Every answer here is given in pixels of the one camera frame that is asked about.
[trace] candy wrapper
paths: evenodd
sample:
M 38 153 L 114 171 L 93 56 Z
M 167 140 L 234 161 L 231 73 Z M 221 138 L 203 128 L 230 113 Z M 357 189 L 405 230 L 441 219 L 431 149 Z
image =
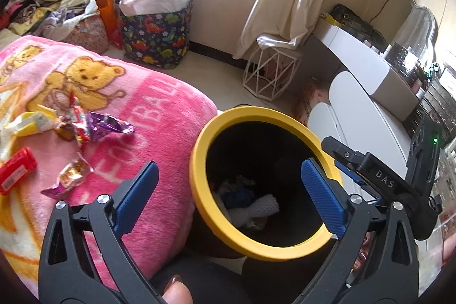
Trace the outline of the candy wrapper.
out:
M 65 141 L 72 141 L 74 139 L 73 125 L 68 116 L 59 116 L 56 119 L 54 131 Z
M 90 164 L 78 154 L 78 157 L 63 168 L 57 176 L 57 183 L 50 188 L 46 188 L 41 193 L 53 199 L 62 199 L 73 188 L 79 186 L 84 177 L 92 173 Z
M 69 122 L 72 124 L 81 151 L 84 151 L 87 143 L 97 142 L 110 133 L 127 134 L 135 130 L 130 123 L 108 114 L 98 114 L 91 111 L 85 114 L 74 93 L 70 96 L 70 104 Z M 58 131 L 63 133 L 68 128 L 68 120 L 65 117 L 60 117 L 58 122 Z
M 56 113 L 50 108 L 39 105 L 39 111 L 19 115 L 12 123 L 5 124 L 3 132 L 11 136 L 31 136 L 43 133 L 55 126 Z
M 87 126 L 84 110 L 79 104 L 79 100 L 74 92 L 71 92 L 70 94 L 69 117 L 73 125 L 74 136 L 78 141 L 79 148 L 84 152 L 87 143 L 90 142 L 90 131 Z
M 92 113 L 87 114 L 87 124 L 90 129 L 90 139 L 93 142 L 99 141 L 110 133 L 132 133 L 135 129 L 133 125 L 117 119 L 107 114 Z

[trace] cable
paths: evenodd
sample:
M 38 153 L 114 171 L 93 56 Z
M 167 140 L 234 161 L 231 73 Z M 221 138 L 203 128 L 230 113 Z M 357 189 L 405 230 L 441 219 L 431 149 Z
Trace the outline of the cable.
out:
M 383 3 L 382 8 L 380 9 L 380 11 L 379 11 L 374 17 L 372 17 L 372 18 L 369 20 L 369 23 L 371 23 L 373 20 L 375 20 L 375 19 L 380 15 L 380 13 L 382 13 L 383 9 L 386 7 L 386 5 L 388 4 L 389 1 L 390 1 L 390 0 L 386 0 L 386 2 Z

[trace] bear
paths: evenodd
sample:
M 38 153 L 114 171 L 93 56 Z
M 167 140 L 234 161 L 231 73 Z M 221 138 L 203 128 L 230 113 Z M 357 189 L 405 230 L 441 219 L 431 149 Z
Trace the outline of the bear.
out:
M 6 59 L 0 69 L 0 85 L 3 85 L 16 69 L 24 66 L 30 59 L 41 53 L 43 50 L 44 48 L 42 47 L 29 45 L 15 56 L 11 56 Z
M 117 90 L 112 95 L 98 91 L 124 74 L 122 66 L 95 61 L 89 56 L 77 57 L 65 72 L 54 70 L 46 77 L 44 89 L 28 101 L 27 110 L 37 111 L 38 105 L 43 105 L 56 110 L 58 115 L 66 115 L 72 91 L 83 109 L 96 111 L 106 108 L 114 98 L 123 98 L 125 91 Z

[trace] white desk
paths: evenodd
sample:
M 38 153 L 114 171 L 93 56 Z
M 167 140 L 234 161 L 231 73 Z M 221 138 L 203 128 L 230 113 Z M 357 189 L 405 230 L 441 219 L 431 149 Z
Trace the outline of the white desk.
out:
M 366 93 L 404 121 L 418 104 L 416 95 L 388 62 L 344 30 L 320 19 L 313 34 L 336 55 Z

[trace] pink blanket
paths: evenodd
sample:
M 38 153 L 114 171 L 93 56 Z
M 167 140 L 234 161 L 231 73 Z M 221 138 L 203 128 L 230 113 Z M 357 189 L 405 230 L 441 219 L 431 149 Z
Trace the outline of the pink blanket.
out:
M 27 36 L 0 53 L 0 125 L 38 104 L 63 111 L 74 91 L 86 110 L 109 113 L 135 126 L 133 135 L 112 134 L 90 144 L 85 158 L 94 168 L 70 194 L 71 205 L 92 202 L 131 179 L 148 160 L 157 162 L 160 182 L 123 241 L 145 274 L 152 276 L 184 245 L 193 212 L 188 162 L 195 140 L 216 115 L 215 105 L 192 86 L 159 72 L 81 47 Z M 55 200 L 40 194 L 75 157 L 77 144 L 53 131 L 21 138 L 38 170 L 8 196 L 0 196 L 0 247 L 23 282 L 36 294 L 43 234 Z M 88 239 L 103 282 L 113 282 Z

